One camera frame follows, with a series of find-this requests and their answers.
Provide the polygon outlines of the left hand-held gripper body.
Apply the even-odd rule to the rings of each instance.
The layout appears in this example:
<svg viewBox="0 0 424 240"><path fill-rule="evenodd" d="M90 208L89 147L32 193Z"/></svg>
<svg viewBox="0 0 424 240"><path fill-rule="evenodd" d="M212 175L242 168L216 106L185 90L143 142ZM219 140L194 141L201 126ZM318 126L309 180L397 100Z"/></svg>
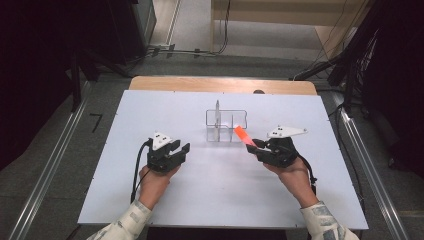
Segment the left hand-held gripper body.
<svg viewBox="0 0 424 240"><path fill-rule="evenodd" d="M160 132L156 132L153 135L152 143L149 145L147 153L147 166L151 170L159 173L168 173L181 165L175 161L174 155L172 155L171 144L174 141L171 137Z"/></svg>

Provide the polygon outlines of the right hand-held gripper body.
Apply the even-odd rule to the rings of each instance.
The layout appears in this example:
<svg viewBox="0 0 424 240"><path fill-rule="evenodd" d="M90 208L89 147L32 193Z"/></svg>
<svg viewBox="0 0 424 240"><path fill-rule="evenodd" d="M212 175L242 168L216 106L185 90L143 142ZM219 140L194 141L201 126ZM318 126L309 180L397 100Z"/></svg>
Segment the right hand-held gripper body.
<svg viewBox="0 0 424 240"><path fill-rule="evenodd" d="M292 136L307 132L305 128L277 126L267 133L268 140L264 142L263 150L258 150L258 160L274 167L289 167L299 155Z"/></svg>

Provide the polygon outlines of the orange highlighter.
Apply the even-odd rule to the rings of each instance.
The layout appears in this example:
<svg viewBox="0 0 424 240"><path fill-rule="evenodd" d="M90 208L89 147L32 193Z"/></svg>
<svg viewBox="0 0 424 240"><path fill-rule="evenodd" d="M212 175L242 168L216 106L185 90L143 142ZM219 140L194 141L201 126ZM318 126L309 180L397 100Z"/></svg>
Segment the orange highlighter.
<svg viewBox="0 0 424 240"><path fill-rule="evenodd" d="M234 133L238 136L238 138L246 145L255 146L252 138L247 134L247 132L241 127L237 126L234 129Z"/></svg>

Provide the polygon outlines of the clear plastic organizer box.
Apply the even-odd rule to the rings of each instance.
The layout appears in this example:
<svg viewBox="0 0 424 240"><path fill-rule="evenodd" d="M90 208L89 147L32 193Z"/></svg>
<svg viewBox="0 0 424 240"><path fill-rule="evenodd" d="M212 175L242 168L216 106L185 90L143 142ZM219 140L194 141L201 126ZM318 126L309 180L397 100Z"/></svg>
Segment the clear plastic organizer box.
<svg viewBox="0 0 424 240"><path fill-rule="evenodd" d="M240 139L234 133L237 126L247 128L247 112L245 110L220 110L220 141L219 142L239 142ZM215 110L206 111L206 140L216 142L214 139Z"/></svg>

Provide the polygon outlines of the clear pen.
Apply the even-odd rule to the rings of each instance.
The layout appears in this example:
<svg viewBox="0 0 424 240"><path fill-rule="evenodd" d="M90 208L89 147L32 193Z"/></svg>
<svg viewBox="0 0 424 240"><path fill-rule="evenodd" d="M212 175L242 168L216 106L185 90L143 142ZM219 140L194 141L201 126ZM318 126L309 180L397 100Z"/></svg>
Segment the clear pen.
<svg viewBox="0 0 424 240"><path fill-rule="evenodd" d="M219 100L217 100L215 104L215 124L214 124L214 139L216 142L220 141L220 125L221 125L220 102Z"/></svg>

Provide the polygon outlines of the person's left hand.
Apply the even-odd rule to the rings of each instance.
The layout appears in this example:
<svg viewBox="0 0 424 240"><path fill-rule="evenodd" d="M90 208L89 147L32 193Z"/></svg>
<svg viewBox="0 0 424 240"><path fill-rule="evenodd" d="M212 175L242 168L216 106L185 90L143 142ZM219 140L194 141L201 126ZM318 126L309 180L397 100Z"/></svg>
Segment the person's left hand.
<svg viewBox="0 0 424 240"><path fill-rule="evenodd" d="M144 166L139 172L143 180L141 181L138 201L149 210L152 210L159 202L161 196L165 193L171 178L178 170L179 168L175 168L168 173L157 173L147 166Z"/></svg>

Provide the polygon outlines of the person's right hand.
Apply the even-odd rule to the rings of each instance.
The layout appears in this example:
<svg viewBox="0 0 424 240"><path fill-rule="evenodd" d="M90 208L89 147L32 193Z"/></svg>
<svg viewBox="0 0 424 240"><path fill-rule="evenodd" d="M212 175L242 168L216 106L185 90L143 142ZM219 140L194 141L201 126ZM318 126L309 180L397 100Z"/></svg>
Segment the person's right hand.
<svg viewBox="0 0 424 240"><path fill-rule="evenodd" d="M287 168L278 168L266 163L263 166L278 176L301 208L307 208L319 202L310 185L308 169L300 158L296 158Z"/></svg>

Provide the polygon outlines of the white board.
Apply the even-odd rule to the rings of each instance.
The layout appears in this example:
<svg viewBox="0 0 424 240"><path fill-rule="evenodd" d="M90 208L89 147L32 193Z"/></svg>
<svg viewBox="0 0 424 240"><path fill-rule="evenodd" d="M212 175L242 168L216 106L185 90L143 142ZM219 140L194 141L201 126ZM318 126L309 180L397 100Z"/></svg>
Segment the white board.
<svg viewBox="0 0 424 240"><path fill-rule="evenodd" d="M303 227L294 197L238 139L211 142L214 107L244 110L247 132L263 139L277 126L302 129L293 139L317 179L317 195L352 230L367 228L327 112L319 96L127 90L124 92L79 223L116 220L129 206L133 175L145 165L141 145L161 132L191 146L153 210L150 224L181 227Z"/></svg>

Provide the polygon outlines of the wooden table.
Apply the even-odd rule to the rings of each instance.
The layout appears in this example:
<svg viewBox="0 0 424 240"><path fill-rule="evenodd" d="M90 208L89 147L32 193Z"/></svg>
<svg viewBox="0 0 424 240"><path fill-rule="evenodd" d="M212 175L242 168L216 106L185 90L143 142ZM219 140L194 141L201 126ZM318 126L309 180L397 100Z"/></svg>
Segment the wooden table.
<svg viewBox="0 0 424 240"><path fill-rule="evenodd" d="M136 76L131 80L130 90L186 91L312 95L316 87L309 81L262 80L233 77L193 76Z"/></svg>

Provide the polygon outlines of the black stand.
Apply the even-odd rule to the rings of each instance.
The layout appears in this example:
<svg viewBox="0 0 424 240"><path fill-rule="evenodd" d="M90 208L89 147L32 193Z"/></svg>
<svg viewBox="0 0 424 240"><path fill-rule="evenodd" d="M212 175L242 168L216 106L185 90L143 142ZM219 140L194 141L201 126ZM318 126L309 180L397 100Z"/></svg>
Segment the black stand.
<svg viewBox="0 0 424 240"><path fill-rule="evenodd" d="M99 78L99 72L95 66L95 63L100 63L101 65L122 77L131 78L131 75L127 71L92 50L72 50L70 55L70 71L73 97L72 112L75 112L82 102L80 71L83 71L88 81L97 81Z"/></svg>
<svg viewBox="0 0 424 240"><path fill-rule="evenodd" d="M292 80L304 81L332 67L333 70L328 76L327 82L330 86L340 86L344 83L344 89L342 90L343 102L341 103L341 107L347 114L350 114L353 107L354 90L358 88L359 80L363 77L363 72L371 56L372 53L368 50L351 53L345 50L330 60L324 62L315 60L304 71L295 74Z"/></svg>

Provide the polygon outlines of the dark cabinet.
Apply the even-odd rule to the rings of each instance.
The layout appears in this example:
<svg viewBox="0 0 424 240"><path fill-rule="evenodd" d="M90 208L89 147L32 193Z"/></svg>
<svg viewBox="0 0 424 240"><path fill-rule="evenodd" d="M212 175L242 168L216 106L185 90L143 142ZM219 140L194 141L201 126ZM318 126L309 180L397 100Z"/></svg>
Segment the dark cabinet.
<svg viewBox="0 0 424 240"><path fill-rule="evenodd" d="M153 0L107 0L118 39L118 56L127 64L146 54L157 23Z"/></svg>

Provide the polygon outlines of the light wooden furniture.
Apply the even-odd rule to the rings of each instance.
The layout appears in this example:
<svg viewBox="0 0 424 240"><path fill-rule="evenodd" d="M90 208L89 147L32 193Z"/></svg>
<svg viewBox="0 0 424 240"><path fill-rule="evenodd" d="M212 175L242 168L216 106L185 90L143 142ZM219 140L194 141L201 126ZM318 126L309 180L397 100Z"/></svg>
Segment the light wooden furniture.
<svg viewBox="0 0 424 240"><path fill-rule="evenodd" d="M372 0L210 0L210 40L216 20L310 25L331 59L371 5Z"/></svg>

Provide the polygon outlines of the dark curtain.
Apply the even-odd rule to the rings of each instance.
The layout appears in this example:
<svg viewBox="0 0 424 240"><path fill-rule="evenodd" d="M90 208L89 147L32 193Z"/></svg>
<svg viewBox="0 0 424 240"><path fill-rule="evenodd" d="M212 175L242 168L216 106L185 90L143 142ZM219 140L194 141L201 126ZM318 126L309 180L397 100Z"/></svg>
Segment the dark curtain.
<svg viewBox="0 0 424 240"><path fill-rule="evenodd" d="M0 171L72 97L70 55L95 0L0 0Z"/></svg>
<svg viewBox="0 0 424 240"><path fill-rule="evenodd" d="M363 100L397 166L424 179L424 0L383 0Z"/></svg>

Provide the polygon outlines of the aluminium rail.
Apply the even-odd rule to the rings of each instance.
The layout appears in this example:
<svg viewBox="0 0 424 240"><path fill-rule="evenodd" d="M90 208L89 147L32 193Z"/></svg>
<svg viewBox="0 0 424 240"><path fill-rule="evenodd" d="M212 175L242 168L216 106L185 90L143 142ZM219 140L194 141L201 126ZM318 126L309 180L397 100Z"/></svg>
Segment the aluminium rail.
<svg viewBox="0 0 424 240"><path fill-rule="evenodd" d="M86 108L89 96L95 86L94 82L85 82L82 88L82 100L80 105L67 118L67 122L57 140L52 153L46 162L33 190L25 201L18 220L14 225L7 240L25 240L32 222L42 204L52 179L61 163L63 155L75 132L79 120Z"/></svg>
<svg viewBox="0 0 424 240"><path fill-rule="evenodd" d="M342 110L340 115L393 240L410 240L409 234L360 136L354 119L349 117L345 110Z"/></svg>

